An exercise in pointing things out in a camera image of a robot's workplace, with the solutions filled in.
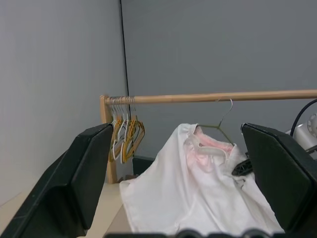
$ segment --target gray wall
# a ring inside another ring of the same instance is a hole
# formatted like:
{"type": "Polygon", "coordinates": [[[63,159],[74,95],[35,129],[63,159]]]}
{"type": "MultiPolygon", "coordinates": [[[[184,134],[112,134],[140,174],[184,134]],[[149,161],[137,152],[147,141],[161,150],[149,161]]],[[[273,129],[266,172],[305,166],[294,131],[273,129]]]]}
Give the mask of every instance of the gray wall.
{"type": "Polygon", "coordinates": [[[0,1],[0,205],[101,123],[104,93],[126,93],[118,0],[0,1]]]}
{"type": "MultiPolygon", "coordinates": [[[[316,11],[315,0],[123,0],[130,95],[316,88],[316,11]]],[[[308,101],[234,102],[223,129],[245,150],[241,123],[286,131],[308,101]]],[[[139,106],[146,137],[137,154],[155,157],[178,124],[215,124],[229,108],[139,106]]]]}

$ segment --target white shirt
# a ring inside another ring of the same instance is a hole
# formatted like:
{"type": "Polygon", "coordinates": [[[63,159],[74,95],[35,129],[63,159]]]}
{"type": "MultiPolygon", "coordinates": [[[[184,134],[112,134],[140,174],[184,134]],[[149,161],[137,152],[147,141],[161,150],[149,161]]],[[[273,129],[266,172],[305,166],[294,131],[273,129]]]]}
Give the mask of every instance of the white shirt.
{"type": "Polygon", "coordinates": [[[236,145],[204,135],[196,124],[179,125],[143,174],[120,183],[132,231],[282,232],[254,175],[231,175],[245,159],[236,145]]]}

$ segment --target metal wire hanger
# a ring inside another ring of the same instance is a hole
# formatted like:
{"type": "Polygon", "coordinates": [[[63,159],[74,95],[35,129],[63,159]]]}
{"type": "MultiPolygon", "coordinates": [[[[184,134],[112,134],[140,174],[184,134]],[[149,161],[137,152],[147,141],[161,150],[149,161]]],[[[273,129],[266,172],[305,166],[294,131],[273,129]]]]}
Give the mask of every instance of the metal wire hanger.
{"type": "Polygon", "coordinates": [[[230,110],[222,116],[222,118],[221,118],[221,120],[220,120],[220,122],[219,122],[218,125],[201,125],[201,124],[199,124],[198,126],[207,127],[207,128],[215,128],[215,129],[219,130],[219,131],[224,135],[224,137],[227,139],[227,141],[229,141],[229,143],[234,146],[234,144],[233,144],[233,142],[231,141],[231,139],[229,138],[229,136],[228,136],[228,135],[221,129],[221,127],[220,127],[221,124],[222,124],[222,121],[223,121],[224,117],[225,117],[229,112],[231,112],[231,110],[232,110],[233,101],[232,101],[231,98],[230,98],[230,102],[231,102],[230,110]]]}

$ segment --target wooden clothes rack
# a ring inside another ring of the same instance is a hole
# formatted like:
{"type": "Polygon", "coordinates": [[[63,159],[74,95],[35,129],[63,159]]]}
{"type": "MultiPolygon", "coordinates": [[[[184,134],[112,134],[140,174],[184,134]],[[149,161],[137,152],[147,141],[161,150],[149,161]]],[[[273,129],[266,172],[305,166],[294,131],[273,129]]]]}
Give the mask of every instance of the wooden clothes rack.
{"type": "MultiPolygon", "coordinates": [[[[262,91],[236,93],[209,93],[160,96],[100,96],[100,114],[102,123],[112,122],[109,105],[113,104],[155,104],[155,103],[188,103],[188,102],[221,102],[221,101],[255,101],[317,98],[317,89],[290,91],[262,91]]],[[[117,183],[116,163],[108,160],[108,183],[117,183]]]]}

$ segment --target beige floor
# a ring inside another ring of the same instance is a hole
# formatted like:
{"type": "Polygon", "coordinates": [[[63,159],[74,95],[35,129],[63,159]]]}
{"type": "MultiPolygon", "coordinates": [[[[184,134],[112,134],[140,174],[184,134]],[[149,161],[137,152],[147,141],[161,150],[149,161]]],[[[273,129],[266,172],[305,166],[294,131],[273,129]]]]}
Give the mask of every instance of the beige floor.
{"type": "MultiPolygon", "coordinates": [[[[0,207],[0,234],[4,231],[30,191],[31,188],[0,207]]],[[[92,227],[85,237],[102,238],[108,229],[108,232],[130,231],[122,206],[119,184],[104,184],[92,227]]]]}

